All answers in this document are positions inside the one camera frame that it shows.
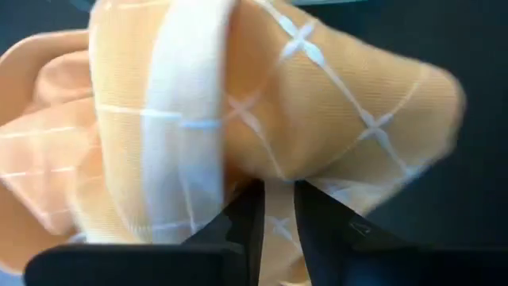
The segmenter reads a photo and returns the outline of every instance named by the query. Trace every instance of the folded cloth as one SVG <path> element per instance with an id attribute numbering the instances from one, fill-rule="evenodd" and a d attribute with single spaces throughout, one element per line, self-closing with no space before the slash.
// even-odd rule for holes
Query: folded cloth
<path id="1" fill-rule="evenodd" d="M 451 149 L 463 110 L 446 71 L 283 1 L 99 0 L 89 33 L 88 49 L 85 31 L 52 33 L 0 59 L 16 101 L 0 115 L 1 176 L 53 244 L 75 227 L 88 242 L 179 243 L 258 177 L 260 284 L 300 283 L 291 181 L 365 214 Z M 31 243 L 0 261 L 19 269 L 48 247 Z"/>

